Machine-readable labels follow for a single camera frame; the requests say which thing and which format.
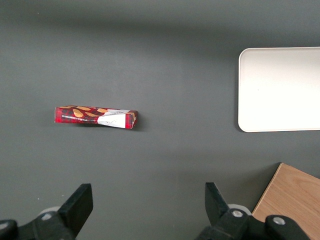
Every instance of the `red snack box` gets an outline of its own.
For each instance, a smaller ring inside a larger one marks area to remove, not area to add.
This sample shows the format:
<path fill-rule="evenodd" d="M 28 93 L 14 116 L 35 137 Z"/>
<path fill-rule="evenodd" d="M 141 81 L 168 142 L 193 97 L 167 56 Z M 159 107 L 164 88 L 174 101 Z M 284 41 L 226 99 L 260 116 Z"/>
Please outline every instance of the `red snack box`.
<path fill-rule="evenodd" d="M 100 124 L 132 129 L 138 111 L 94 106 L 59 106 L 55 108 L 54 122 L 66 124 Z"/>

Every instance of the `dark gray surface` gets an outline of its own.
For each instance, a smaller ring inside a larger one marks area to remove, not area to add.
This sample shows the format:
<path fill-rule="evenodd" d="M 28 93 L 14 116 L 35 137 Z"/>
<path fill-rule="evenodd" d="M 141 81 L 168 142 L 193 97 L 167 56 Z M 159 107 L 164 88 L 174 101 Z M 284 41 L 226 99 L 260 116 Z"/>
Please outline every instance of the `dark gray surface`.
<path fill-rule="evenodd" d="M 92 183 L 85 239 L 186 240 L 205 182 L 256 205 L 285 162 L 320 177 L 319 131 L 245 133 L 238 57 L 320 42 L 316 1 L 0 1 L 0 219 Z M 139 111 L 133 130 L 54 123 L 54 108 Z"/>

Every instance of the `wooden block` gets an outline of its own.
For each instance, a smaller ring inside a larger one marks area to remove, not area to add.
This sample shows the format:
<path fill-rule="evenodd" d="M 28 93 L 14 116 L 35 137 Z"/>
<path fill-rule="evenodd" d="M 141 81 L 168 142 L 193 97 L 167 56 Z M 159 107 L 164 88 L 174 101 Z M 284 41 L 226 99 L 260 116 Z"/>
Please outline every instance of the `wooden block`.
<path fill-rule="evenodd" d="M 269 215 L 287 216 L 319 240 L 320 179 L 281 163 L 252 215 L 261 222 Z"/>

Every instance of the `white tray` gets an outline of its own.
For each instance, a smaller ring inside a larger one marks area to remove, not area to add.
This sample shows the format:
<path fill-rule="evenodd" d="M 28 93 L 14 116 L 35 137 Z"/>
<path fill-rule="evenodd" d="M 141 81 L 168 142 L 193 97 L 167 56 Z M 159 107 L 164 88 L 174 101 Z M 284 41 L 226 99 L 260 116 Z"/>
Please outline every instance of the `white tray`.
<path fill-rule="evenodd" d="M 320 47 L 244 50 L 238 97 L 245 132 L 320 130 Z"/>

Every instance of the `wooden board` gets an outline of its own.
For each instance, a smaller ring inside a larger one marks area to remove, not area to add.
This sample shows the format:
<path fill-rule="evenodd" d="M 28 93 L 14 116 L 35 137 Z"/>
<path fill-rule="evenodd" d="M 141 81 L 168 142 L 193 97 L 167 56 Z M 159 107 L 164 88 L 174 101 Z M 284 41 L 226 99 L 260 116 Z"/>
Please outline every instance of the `wooden board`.
<path fill-rule="evenodd" d="M 319 240 L 320 179 L 281 163 L 252 215 L 262 222 L 269 215 L 288 216 Z"/>

